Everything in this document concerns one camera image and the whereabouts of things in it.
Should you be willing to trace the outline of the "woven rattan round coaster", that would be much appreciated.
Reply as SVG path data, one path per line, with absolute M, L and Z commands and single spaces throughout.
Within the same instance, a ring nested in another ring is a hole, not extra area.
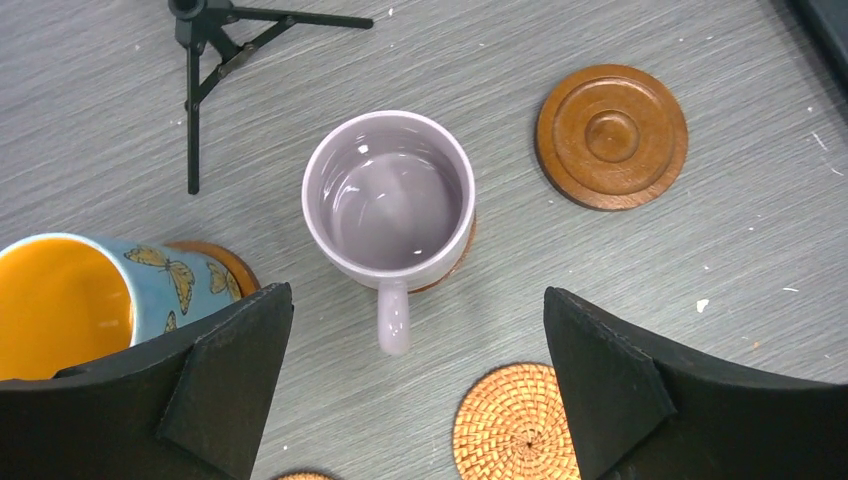
M 463 480 L 580 477 L 554 368 L 515 363 L 478 380 L 459 404 L 453 457 Z

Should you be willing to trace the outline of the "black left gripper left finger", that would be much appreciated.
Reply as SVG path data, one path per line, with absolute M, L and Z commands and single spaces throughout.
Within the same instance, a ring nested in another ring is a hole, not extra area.
M 5 479 L 247 479 L 293 320 L 270 284 L 40 381 L 1 385 Z

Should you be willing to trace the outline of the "brown wooden coaster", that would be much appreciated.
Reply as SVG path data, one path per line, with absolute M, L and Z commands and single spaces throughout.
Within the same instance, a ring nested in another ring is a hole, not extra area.
M 250 296 L 261 288 L 250 266 L 227 248 L 203 241 L 176 241 L 166 243 L 166 246 L 180 251 L 203 254 L 222 264 L 228 271 L 228 274 L 222 276 L 223 288 L 229 291 L 230 286 L 238 285 L 239 294 L 234 297 L 234 300 Z
M 571 201 L 629 210 L 664 192 L 681 173 L 688 129 L 676 97 L 639 69 L 599 64 L 564 78 L 535 127 L 538 164 Z

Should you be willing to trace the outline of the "smooth orange round coaster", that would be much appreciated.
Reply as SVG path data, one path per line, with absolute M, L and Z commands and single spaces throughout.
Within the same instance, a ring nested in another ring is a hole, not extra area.
M 312 471 L 293 472 L 276 477 L 274 480 L 334 480 L 333 477 Z

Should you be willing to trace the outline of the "lilac mug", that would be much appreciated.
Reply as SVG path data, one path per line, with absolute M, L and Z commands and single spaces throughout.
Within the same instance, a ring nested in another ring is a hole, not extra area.
M 376 291 L 385 353 L 411 346 L 410 294 L 443 281 L 467 254 L 475 203 L 463 147 L 420 114 L 359 115 L 313 151 L 301 189 L 305 222 L 339 271 Z

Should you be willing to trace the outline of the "blue mug yellow inside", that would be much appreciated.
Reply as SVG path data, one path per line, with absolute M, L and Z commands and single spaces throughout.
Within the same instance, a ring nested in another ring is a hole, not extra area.
M 46 380 L 238 300 L 226 268 L 198 253 L 71 233 L 1 252 L 1 378 Z

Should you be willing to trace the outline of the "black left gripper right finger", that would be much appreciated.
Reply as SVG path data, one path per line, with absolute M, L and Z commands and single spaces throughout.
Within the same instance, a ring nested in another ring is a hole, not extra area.
M 562 288 L 548 349 L 585 479 L 843 479 L 847 388 L 726 361 Z

